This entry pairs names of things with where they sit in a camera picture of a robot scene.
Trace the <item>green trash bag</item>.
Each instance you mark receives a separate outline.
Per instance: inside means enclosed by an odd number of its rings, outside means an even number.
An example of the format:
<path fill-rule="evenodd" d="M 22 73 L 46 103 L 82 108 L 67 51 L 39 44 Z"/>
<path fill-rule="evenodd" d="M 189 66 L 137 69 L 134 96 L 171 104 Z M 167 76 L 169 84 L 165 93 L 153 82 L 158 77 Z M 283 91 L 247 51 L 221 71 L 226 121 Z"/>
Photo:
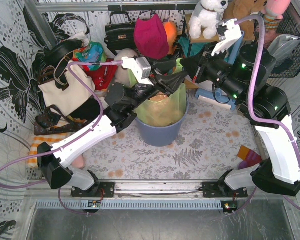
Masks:
<path fill-rule="evenodd" d="M 186 102 L 186 85 L 183 82 L 168 98 L 160 102 L 147 99 L 134 112 L 140 121 L 149 126 L 166 127 L 175 124 L 184 116 Z"/>

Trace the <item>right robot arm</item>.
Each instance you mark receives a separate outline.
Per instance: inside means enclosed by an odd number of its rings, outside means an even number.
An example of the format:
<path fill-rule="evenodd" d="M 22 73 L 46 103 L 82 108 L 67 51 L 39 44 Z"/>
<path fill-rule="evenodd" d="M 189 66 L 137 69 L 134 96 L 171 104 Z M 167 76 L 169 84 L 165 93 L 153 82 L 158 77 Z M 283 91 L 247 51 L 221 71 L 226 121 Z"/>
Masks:
<path fill-rule="evenodd" d="M 256 80 L 251 81 L 259 52 L 256 44 L 241 47 L 232 64 L 225 61 L 224 54 L 212 54 L 214 47 L 215 43 L 209 43 L 180 63 L 195 83 L 210 81 L 234 101 L 260 134 L 269 155 L 254 166 L 225 172 L 217 182 L 219 193 L 227 196 L 250 186 L 270 194 L 296 196 L 300 158 L 295 150 L 291 107 L 285 92 L 267 83 L 276 59 L 262 49 Z"/>

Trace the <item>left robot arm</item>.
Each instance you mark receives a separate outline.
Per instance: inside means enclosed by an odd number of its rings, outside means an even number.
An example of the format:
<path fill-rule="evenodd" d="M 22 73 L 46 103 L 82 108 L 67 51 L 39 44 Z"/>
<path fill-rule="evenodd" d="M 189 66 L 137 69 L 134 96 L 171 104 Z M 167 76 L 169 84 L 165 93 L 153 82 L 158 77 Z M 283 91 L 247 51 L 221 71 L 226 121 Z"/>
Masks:
<path fill-rule="evenodd" d="M 105 98 L 108 107 L 102 108 L 95 120 L 60 142 L 53 145 L 44 142 L 38 146 L 38 168 L 53 190 L 66 185 L 83 191 L 96 189 L 97 177 L 88 170 L 72 166 L 72 162 L 99 142 L 129 127 L 137 117 L 135 109 L 146 100 L 159 92 L 175 93 L 187 76 L 186 71 L 171 75 L 152 73 L 152 66 L 145 57 L 122 57 L 106 65 L 131 70 L 137 83 L 133 87 L 114 83 Z"/>

